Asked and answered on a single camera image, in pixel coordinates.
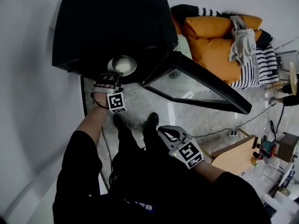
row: glass door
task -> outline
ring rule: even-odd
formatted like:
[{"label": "glass door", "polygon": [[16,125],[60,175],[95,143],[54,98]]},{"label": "glass door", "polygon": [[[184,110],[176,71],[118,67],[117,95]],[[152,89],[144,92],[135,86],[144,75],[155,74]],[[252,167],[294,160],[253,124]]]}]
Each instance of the glass door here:
[{"label": "glass door", "polygon": [[173,102],[242,114],[251,110],[238,92],[179,51],[165,58],[143,87]]}]

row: gray cloth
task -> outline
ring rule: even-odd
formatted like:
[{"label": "gray cloth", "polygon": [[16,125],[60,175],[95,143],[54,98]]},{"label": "gray cloth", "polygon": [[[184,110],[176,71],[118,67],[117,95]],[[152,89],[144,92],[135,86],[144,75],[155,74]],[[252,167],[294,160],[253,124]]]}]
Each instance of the gray cloth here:
[{"label": "gray cloth", "polygon": [[248,63],[256,49],[254,30],[248,29],[240,16],[230,17],[234,24],[232,35],[235,42],[230,48],[229,61],[237,60],[243,67]]}]

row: black shoe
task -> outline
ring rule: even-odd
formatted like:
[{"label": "black shoe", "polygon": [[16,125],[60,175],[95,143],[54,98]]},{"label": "black shoe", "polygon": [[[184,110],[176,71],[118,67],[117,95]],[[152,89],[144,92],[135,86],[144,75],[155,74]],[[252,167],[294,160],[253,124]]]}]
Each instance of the black shoe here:
[{"label": "black shoe", "polygon": [[119,129],[119,127],[124,126],[126,122],[120,114],[115,114],[113,116],[113,123],[115,127]]},{"label": "black shoe", "polygon": [[159,125],[159,116],[157,113],[151,113],[148,117],[147,121],[147,127],[153,126],[155,129],[157,129]]}]

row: orange cushion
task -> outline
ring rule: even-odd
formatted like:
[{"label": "orange cushion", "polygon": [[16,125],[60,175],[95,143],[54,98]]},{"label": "orange cushion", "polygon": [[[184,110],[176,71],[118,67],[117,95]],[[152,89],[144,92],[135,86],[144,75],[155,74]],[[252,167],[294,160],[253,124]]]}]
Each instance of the orange cushion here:
[{"label": "orange cushion", "polygon": [[214,75],[231,84],[240,80],[241,67],[237,61],[228,61],[233,39],[206,39],[189,36],[193,61],[205,67]]},{"label": "orange cushion", "polygon": [[182,33],[182,26],[178,23],[178,21],[175,19],[175,17],[173,15],[171,15],[171,16],[172,16],[172,21],[173,21],[173,24],[176,28],[177,34],[182,35],[183,34]]},{"label": "orange cushion", "polygon": [[183,27],[184,36],[215,38],[223,37],[232,30],[232,22],[224,17],[187,17]]},{"label": "orange cushion", "polygon": [[254,39],[257,41],[262,34],[262,30],[254,31]]},{"label": "orange cushion", "polygon": [[247,27],[251,28],[253,30],[258,30],[258,28],[260,27],[260,25],[262,24],[262,21],[263,21],[261,18],[254,17],[254,16],[241,15],[240,17],[244,20]]}]

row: striped blanket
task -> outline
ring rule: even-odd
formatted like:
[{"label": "striped blanket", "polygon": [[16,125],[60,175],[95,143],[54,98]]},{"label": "striped blanket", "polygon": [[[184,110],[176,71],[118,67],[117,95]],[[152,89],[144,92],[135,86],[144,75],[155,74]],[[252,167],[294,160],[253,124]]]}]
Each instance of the striped blanket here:
[{"label": "striped blanket", "polygon": [[278,70],[273,48],[257,48],[249,62],[241,68],[239,81],[233,82],[232,88],[257,87],[277,82]]}]

